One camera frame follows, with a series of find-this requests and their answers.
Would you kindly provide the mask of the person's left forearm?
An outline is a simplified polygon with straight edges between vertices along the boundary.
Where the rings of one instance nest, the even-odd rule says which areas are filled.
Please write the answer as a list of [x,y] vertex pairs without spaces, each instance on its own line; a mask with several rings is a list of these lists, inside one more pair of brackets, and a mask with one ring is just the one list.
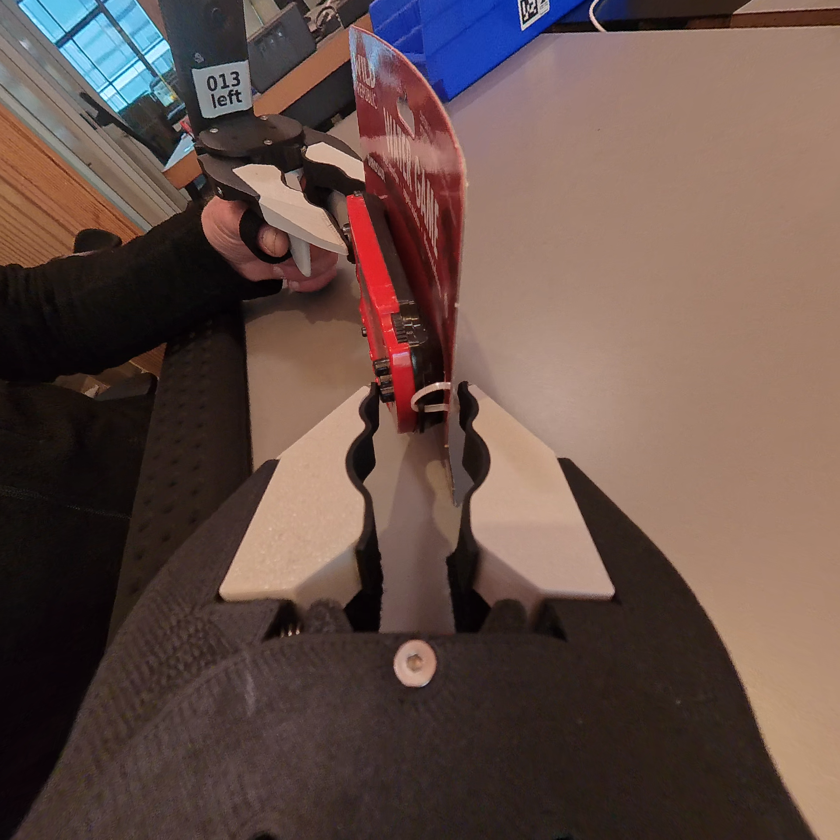
[[240,301],[281,289],[280,264],[240,275],[207,239],[202,209],[116,248],[1,268],[1,376],[52,382],[154,349]]

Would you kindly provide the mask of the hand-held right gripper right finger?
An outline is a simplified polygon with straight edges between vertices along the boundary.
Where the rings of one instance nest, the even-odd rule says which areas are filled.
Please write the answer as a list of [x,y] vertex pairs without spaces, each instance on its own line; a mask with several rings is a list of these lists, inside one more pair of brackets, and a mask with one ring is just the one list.
[[549,602],[609,602],[616,588],[552,449],[476,385],[458,385],[470,486],[446,560],[455,631],[511,613],[546,624]]

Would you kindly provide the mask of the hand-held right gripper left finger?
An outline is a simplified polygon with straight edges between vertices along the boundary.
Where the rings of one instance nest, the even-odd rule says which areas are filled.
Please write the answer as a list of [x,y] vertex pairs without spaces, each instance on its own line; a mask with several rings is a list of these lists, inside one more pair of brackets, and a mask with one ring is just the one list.
[[220,584],[225,602],[316,602],[344,610],[353,630],[377,633],[383,571],[365,481],[375,468],[380,389],[360,388],[284,450]]

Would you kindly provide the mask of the blue plastic bin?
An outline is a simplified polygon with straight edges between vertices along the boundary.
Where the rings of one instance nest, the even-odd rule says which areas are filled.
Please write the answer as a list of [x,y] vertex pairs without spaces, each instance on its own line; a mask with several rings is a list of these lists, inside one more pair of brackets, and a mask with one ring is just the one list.
[[374,1],[374,33],[449,102],[534,40],[579,1]]

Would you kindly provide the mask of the person's left hand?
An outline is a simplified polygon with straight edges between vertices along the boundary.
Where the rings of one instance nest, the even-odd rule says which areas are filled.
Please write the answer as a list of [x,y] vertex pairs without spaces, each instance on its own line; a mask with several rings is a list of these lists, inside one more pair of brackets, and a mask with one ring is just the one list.
[[[262,295],[276,293],[282,288],[300,293],[317,292],[328,286],[338,275],[336,254],[310,245],[310,274],[301,272],[291,256],[290,240],[285,232],[260,222],[255,231],[255,249],[247,246],[240,235],[241,219],[249,211],[242,202],[229,202],[215,196],[202,211],[201,222],[207,242],[241,277],[255,283]],[[256,255],[284,257],[269,263]]]

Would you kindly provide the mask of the person's dark clothing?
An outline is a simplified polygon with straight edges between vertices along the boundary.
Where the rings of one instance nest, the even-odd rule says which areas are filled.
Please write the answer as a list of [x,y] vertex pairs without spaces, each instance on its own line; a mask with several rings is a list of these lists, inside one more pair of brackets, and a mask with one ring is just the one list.
[[53,770],[103,655],[153,404],[2,384],[2,838]]

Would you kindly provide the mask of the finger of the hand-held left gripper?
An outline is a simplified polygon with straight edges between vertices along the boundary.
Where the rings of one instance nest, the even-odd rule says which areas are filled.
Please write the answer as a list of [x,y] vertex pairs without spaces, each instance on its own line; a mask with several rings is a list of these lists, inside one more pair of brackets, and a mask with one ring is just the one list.
[[348,256],[349,247],[333,217],[310,203],[301,190],[286,184],[280,169],[270,164],[244,164],[233,172],[257,194],[265,222],[287,234],[291,256],[305,277],[312,273],[312,246]]
[[364,163],[351,150],[310,143],[302,152],[302,188],[310,203],[328,212],[346,207],[348,196],[366,191]]

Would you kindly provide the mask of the red handheld toy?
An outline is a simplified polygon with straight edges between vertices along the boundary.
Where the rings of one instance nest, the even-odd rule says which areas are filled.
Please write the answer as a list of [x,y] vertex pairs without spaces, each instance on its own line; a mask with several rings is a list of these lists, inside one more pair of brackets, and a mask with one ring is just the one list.
[[398,49],[349,34],[364,187],[348,198],[373,378],[400,434],[438,428],[449,451],[466,220],[466,162],[445,105]]

